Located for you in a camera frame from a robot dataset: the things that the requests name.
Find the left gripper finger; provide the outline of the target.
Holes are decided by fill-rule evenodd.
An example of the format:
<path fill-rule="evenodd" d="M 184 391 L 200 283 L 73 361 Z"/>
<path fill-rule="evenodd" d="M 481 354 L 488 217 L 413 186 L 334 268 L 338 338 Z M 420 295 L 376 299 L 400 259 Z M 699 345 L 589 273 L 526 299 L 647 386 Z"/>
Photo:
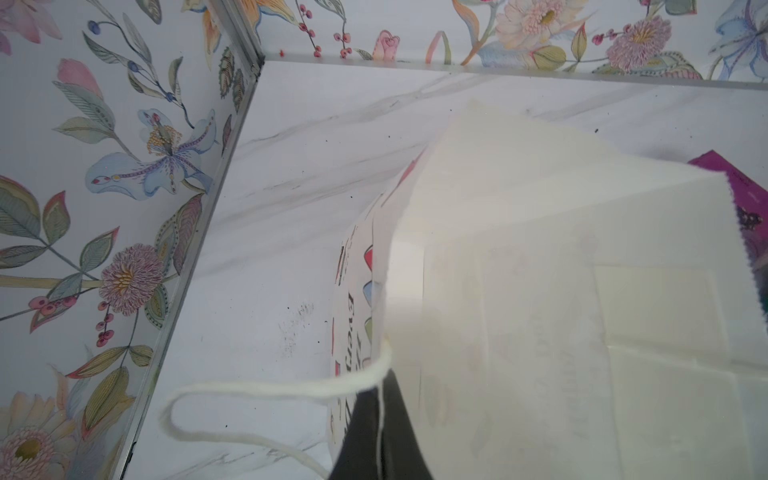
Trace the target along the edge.
<path fill-rule="evenodd" d="M 357 395 L 330 480 L 428 480 L 395 373 Z"/>

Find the magenta purple snack bag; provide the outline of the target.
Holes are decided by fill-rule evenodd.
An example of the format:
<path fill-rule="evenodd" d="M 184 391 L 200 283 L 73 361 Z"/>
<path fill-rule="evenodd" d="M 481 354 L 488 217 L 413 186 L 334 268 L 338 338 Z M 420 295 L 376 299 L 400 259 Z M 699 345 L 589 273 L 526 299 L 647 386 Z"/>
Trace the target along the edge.
<path fill-rule="evenodd" d="M 727 176 L 764 317 L 767 317 L 767 191 L 714 151 L 689 164 Z"/>

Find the white paper bag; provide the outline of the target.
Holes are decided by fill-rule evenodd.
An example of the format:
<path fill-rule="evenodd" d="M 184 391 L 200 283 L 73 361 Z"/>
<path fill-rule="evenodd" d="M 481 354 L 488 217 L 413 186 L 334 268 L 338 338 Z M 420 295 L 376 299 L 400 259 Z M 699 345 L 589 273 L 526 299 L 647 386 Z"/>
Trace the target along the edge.
<path fill-rule="evenodd" d="M 395 373 L 430 479 L 763 479 L 767 331 L 727 176 L 469 106 L 337 263 L 331 377 L 175 391 L 165 433 L 329 479 Z"/>

